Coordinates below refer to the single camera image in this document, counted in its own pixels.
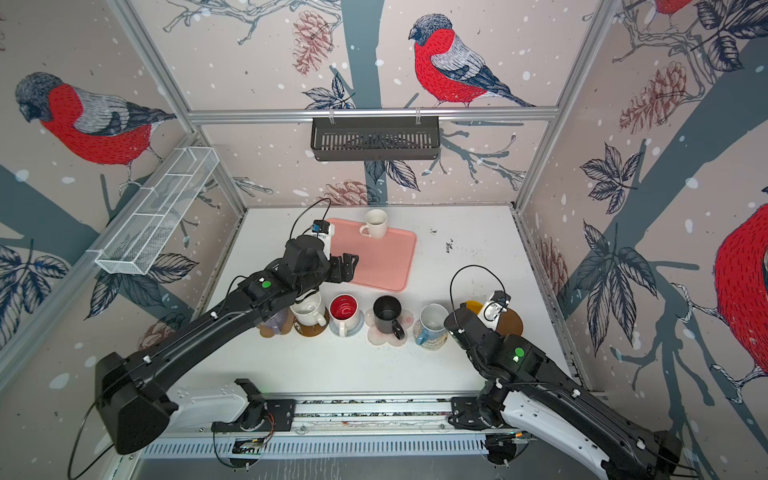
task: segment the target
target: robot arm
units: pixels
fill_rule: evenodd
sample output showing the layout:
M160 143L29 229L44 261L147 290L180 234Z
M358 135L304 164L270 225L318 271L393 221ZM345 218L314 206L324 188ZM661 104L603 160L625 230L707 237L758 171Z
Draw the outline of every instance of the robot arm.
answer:
M487 325L464 306L445 319L445 328L488 380L477 401L484 427L523 428L601 478L669 479L680 460L677 437L619 415L535 345L521 336L502 336Z
M282 258L240 282L214 308L163 342L127 358L110 353L99 360L95 405L119 454L149 445L165 430L178 409L167 391L193 366L321 283L352 280L357 255L329 258L323 253L329 227L316 220L316 236L288 240Z

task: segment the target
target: wallpaper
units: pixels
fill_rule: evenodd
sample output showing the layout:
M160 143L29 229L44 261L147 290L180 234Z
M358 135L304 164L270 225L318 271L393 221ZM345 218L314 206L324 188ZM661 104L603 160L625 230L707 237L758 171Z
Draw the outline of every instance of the wallpaper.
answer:
M311 124L207 125L249 207L510 202L546 122L441 122L435 161L319 162Z
M1 355L184 133L102 1L3 2L0 65ZM95 363L188 322L238 221L209 180L148 275L81 286L0 396L0 478L64 478ZM105 433L92 415L75 474Z
M554 105L596 1L134 4L190 106L233 110L307 108L337 74L336 108Z
M768 473L767 15L624 0L524 214L594 388L701 478Z

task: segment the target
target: bird head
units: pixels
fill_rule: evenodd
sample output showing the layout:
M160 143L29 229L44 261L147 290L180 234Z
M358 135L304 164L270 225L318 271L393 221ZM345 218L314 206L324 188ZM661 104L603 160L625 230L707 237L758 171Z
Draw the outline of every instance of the bird head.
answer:
M16 103L26 121L39 118L42 121L52 121L53 115L48 104L48 94L51 90L63 85L64 82L55 75L37 71L27 75L16 85Z
M443 28L448 30L453 28L453 24L448 20L448 17L440 13L430 13L416 20L413 28L411 28L408 39L415 40L419 47L423 47L433 33Z

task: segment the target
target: black mug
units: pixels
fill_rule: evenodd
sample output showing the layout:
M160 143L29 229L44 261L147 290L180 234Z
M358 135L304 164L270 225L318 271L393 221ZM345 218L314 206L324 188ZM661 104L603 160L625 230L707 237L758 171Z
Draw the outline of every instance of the black mug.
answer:
M406 337L406 332L397 321L402 312L400 302L394 296L380 296L373 303L373 314L376 315L376 328L381 333L394 333L398 340Z

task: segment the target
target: black basket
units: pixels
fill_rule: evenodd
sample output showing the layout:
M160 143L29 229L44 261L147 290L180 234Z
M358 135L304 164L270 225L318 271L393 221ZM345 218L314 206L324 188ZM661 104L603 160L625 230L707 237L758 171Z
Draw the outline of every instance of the black basket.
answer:
M440 153L438 117L314 118L318 161L434 160Z

